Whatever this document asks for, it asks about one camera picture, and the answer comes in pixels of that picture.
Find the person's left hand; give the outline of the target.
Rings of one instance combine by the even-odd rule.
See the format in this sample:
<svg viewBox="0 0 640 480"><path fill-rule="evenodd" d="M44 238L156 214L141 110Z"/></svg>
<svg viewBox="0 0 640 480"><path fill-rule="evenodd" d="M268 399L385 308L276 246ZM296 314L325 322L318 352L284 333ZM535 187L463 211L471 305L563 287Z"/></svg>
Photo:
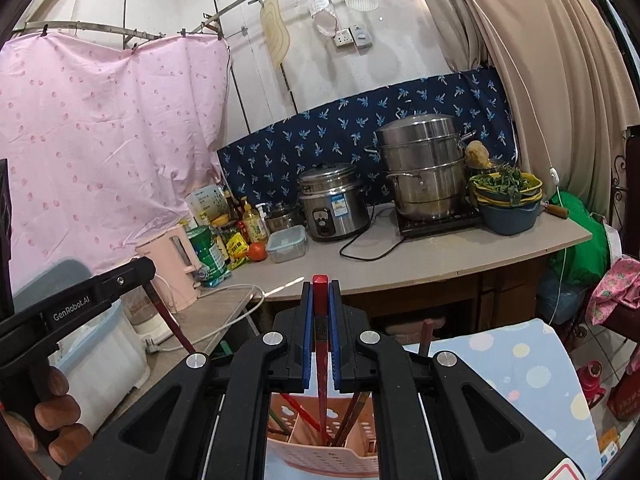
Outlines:
<svg viewBox="0 0 640 480"><path fill-rule="evenodd" d="M56 367L49 367L47 385L52 398L35 407L35 419L44 430L58 432L48 445L48 452L55 463L67 466L92 442L92 434L79 422L80 406L68 394L70 385ZM22 450L27 454L37 452L39 442L29 424L5 408L1 408L1 415Z"/></svg>

